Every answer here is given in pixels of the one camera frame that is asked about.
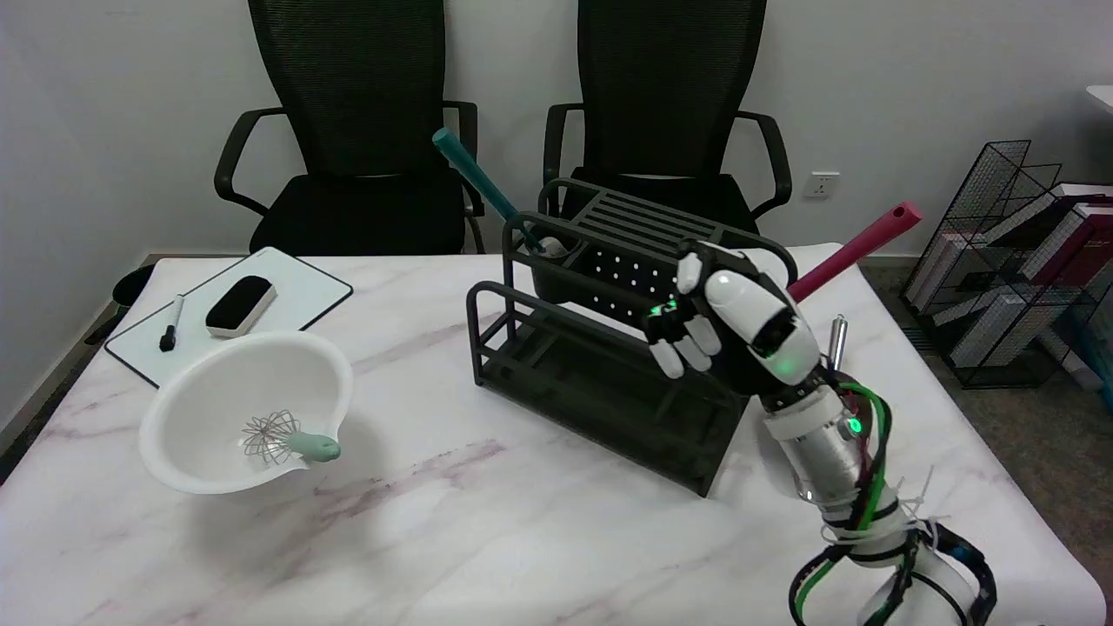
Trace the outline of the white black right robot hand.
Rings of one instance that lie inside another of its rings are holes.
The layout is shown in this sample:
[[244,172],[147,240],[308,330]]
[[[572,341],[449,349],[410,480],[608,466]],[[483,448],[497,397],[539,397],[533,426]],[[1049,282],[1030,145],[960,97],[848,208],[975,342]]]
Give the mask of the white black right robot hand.
[[739,397],[800,387],[820,363],[811,327],[784,286],[746,255],[684,239],[676,251],[673,296],[643,319],[664,376],[715,376]]

